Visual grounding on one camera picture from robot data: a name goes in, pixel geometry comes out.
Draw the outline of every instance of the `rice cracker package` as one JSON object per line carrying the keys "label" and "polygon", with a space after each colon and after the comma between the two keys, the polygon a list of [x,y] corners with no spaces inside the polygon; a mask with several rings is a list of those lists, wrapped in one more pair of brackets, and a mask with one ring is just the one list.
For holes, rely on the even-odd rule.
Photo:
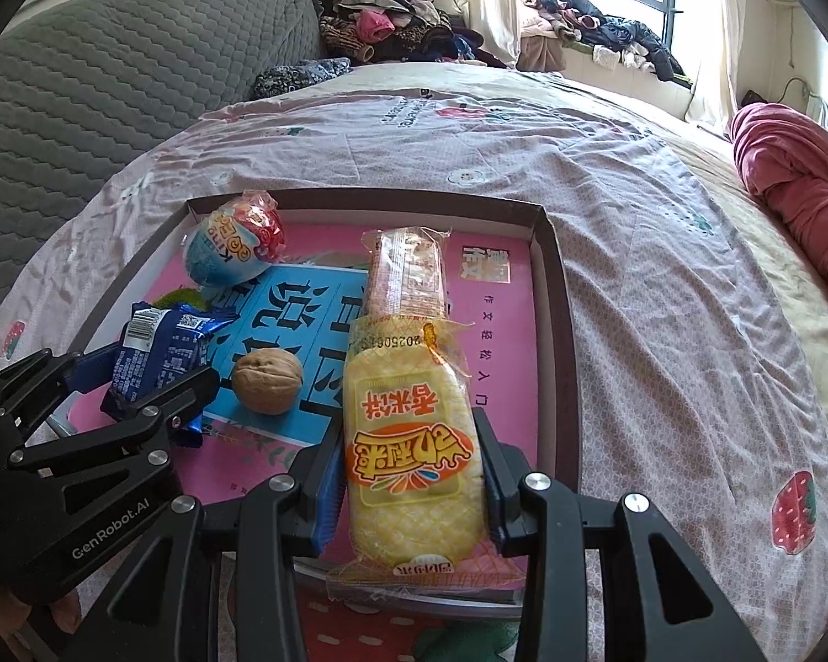
{"label": "rice cracker package", "polygon": [[461,327],[444,318],[446,238],[407,228],[365,239],[367,315],[353,324],[343,371],[357,559],[335,583],[472,590],[522,577],[488,540]]}

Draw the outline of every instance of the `red strawberry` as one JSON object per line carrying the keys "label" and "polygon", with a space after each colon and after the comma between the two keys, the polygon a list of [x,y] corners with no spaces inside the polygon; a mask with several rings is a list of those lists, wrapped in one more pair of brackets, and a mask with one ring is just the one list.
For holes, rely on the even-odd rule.
{"label": "red strawberry", "polygon": [[816,537],[816,486],[813,473],[795,473],[779,491],[771,515],[773,545],[799,555]]}

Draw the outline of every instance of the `pink clothing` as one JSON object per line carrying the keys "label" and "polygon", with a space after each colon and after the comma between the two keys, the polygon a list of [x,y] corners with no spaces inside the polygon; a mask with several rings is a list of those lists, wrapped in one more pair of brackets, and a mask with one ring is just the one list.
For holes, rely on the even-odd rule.
{"label": "pink clothing", "polygon": [[828,132],[789,106],[756,104],[730,133],[748,191],[782,216],[828,283]]}
{"label": "pink clothing", "polygon": [[363,9],[355,20],[355,31],[362,42],[374,45],[389,37],[395,31],[395,26],[386,14]]}

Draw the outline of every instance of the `bed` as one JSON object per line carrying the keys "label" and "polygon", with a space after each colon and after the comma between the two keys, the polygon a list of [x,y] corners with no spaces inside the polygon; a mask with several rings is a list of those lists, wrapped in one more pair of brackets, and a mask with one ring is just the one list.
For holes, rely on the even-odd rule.
{"label": "bed", "polygon": [[[410,110],[405,126],[381,121],[398,105]],[[205,114],[126,163],[21,269],[0,304],[0,367],[16,322],[16,357],[66,350],[192,196],[456,190],[451,174],[465,170],[469,193],[540,202],[554,223],[583,388],[583,491],[614,499],[636,487],[655,499],[773,662],[801,659],[822,635],[828,293],[745,195],[729,145],[557,74],[409,63]],[[800,471],[815,484],[815,538],[786,552],[773,507]]]}

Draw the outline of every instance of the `quilted fabric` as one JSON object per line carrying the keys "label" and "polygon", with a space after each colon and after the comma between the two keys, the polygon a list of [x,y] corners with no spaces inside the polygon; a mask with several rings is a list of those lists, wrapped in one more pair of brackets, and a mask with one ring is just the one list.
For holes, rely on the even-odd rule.
{"label": "quilted fabric", "polygon": [[265,67],[320,56],[311,0],[72,0],[0,39],[0,303],[113,174]]}

